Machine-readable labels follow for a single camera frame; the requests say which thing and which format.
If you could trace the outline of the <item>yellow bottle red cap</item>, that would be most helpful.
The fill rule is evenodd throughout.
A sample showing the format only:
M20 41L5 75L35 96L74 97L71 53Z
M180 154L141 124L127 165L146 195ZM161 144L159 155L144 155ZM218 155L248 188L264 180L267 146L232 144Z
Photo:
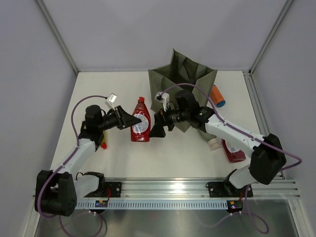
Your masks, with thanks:
M101 132L95 132L95 131L89 131L86 128L85 121L82 121L81 128L80 128L80 134L79 139L89 139L94 142L95 144L95 150L98 148L102 148L103 150L107 149L107 131Z

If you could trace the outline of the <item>green bottle beige cap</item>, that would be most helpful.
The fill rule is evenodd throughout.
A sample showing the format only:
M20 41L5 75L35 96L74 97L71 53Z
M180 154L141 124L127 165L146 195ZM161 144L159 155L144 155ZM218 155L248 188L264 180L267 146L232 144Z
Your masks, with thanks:
M221 148L221 143L218 141L217 137L213 134L197 130L200 137L205 141L212 151Z

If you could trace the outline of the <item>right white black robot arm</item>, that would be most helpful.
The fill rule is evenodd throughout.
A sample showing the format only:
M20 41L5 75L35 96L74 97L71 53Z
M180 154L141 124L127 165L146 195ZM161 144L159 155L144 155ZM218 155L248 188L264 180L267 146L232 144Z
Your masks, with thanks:
M162 103L163 108L154 115L151 138L164 138L165 128L172 131L175 124L187 122L197 130L235 145L251 159L249 165L231 171L224 181L209 185L218 195L237 197L239 192L245 193L247 186L252 183L268 185L286 163L277 136L252 135L248 130L221 118L213 108L200 106L194 95L187 90L175 94L177 106L174 109L168 106L167 93L158 92L155 99Z

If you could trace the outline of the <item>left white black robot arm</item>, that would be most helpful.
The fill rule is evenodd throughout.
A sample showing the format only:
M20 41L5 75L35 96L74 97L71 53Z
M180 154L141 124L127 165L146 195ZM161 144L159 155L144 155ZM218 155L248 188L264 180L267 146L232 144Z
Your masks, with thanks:
M37 175L35 210L45 218L70 216L79 198L109 194L102 173L89 171L78 180L74 176L101 146L104 131L114 127L122 130L140 122L139 118L128 114L121 106L108 113L103 113L98 105L87 107L80 133L76 135L74 151L57 168L42 170Z

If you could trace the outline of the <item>green canvas bag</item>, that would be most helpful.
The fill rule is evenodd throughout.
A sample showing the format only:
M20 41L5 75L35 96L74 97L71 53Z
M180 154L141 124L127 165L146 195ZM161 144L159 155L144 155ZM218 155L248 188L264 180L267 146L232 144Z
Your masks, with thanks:
M148 71L152 100L151 110L154 113L164 111L162 103L155 100L155 95L159 91L169 94L167 108L174 109L177 106L175 94L181 90L188 90L200 105L200 110L193 116L190 125L192 128L206 132L207 120L214 114L207 107L207 103L217 72L217 70L195 62L174 50L168 65Z

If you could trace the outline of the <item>orange bottle blue base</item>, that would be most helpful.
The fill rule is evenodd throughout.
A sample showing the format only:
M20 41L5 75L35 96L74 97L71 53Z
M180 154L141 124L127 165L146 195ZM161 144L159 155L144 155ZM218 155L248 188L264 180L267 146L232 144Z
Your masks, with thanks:
M222 96L216 85L213 85L212 87L210 98L217 108L224 106L226 103L224 97Z

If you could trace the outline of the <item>aluminium mounting rail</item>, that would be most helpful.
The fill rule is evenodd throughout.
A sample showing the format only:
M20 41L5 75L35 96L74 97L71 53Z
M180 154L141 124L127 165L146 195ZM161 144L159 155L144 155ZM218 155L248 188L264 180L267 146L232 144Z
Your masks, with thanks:
M71 179L74 185L77 198L83 199L90 192L97 190L98 179L94 179L92 184L88 184L87 179L80 177L78 180ZM131 199L172 199L172 198L210 198L206 183L218 180L203 179L107 179L106 182L122 182L121 197ZM300 194L296 183L292 180L274 179L269 185L260 183L251 184L253 197L259 199L299 199ZM212 197L215 199L238 199L236 197Z

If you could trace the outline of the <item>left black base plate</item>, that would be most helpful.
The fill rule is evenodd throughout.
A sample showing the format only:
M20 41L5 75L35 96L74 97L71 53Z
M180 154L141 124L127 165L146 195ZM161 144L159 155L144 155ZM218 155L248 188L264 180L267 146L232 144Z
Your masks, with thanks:
M85 195L85 198L119 198L121 197L122 182L105 182L97 190Z

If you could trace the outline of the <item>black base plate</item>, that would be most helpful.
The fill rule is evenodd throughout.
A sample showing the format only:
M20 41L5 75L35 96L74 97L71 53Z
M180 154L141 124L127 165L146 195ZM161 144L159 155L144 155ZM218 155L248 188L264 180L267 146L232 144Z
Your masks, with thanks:
M85 198L119 198L121 197L122 182L105 182L97 190L85 195Z
M206 183L205 187L208 189L210 198L240 198L247 196L252 198L252 187L247 186L237 189L230 182L226 181L214 181Z

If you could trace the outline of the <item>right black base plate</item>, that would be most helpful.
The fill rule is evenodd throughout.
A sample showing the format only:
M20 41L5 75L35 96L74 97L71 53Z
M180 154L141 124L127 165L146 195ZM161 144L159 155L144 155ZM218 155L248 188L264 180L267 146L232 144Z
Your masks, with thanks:
M206 183L205 187L208 189L210 198L240 198L247 196L252 198L252 187L247 186L237 189L230 182L226 181L214 181Z

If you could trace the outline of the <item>left aluminium frame post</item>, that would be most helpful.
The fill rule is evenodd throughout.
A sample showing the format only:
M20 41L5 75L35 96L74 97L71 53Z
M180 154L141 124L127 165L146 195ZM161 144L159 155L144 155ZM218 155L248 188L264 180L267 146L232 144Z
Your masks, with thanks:
M37 5L39 11L41 12L42 16L45 19L45 22L47 23L50 31L52 32L55 40L57 41L60 49L63 52L64 57L66 58L69 66L71 67L72 71L78 75L79 74L79 68L75 63L74 58L72 57L68 47L66 46L45 2L43 0L34 0L34 3Z

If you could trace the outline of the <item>aluminium frame post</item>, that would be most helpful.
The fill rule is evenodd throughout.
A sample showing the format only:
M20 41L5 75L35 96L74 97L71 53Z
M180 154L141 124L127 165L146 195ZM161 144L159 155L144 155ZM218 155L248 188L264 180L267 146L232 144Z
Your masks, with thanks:
M295 0L286 0L280 13L278 14L272 28L270 29L263 45L261 46L254 62L252 63L248 73L252 76L259 66L261 60L263 59L265 53L267 52L270 44L272 43L274 37L276 36L279 28L281 27L283 21L285 20L287 14L289 13L291 7L293 6Z
M41 12L42 16L45 19L45 22L47 23L50 31L52 32L55 40L57 41L60 49L63 52L64 57L66 58L69 66L71 67L72 71L78 75L79 74L79 68L75 63L74 58L72 57L68 47L66 46L45 2L43 0L34 0L34 3L37 5L39 11Z

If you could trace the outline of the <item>right aluminium frame post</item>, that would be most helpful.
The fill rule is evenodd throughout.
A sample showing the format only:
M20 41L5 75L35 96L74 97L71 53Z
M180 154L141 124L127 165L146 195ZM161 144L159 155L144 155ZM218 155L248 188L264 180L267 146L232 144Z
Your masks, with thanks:
M279 28L281 27L283 21L285 20L287 14L289 13L291 7L293 6L295 0L286 0L280 13L278 14L272 28L270 29L263 45L261 46L254 62L252 63L248 73L252 76L259 66L261 60L263 59L265 53L267 52L270 44L272 43L274 37L276 36Z

